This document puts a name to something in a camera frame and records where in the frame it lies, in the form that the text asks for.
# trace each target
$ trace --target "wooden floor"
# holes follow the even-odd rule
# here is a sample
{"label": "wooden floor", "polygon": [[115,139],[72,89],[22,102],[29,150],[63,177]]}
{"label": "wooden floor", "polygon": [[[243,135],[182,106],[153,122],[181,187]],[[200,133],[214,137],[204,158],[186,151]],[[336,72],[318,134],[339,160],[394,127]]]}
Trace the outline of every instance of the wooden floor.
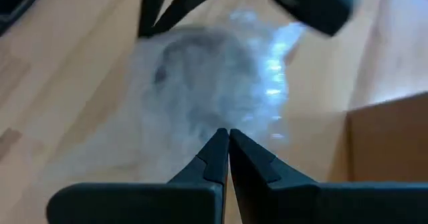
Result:
{"label": "wooden floor", "polygon": [[[47,200],[68,184],[165,181],[191,158],[173,149],[155,152],[166,162],[138,154],[138,120],[123,101],[138,4],[39,0],[0,38],[1,224],[46,223]],[[209,0],[181,24],[212,23],[237,7],[293,21],[269,0]],[[360,0],[336,37],[308,32],[286,70],[290,139],[271,150],[319,181],[346,180],[346,111],[428,89],[427,7]],[[226,223],[240,223],[230,178],[227,196]]]}

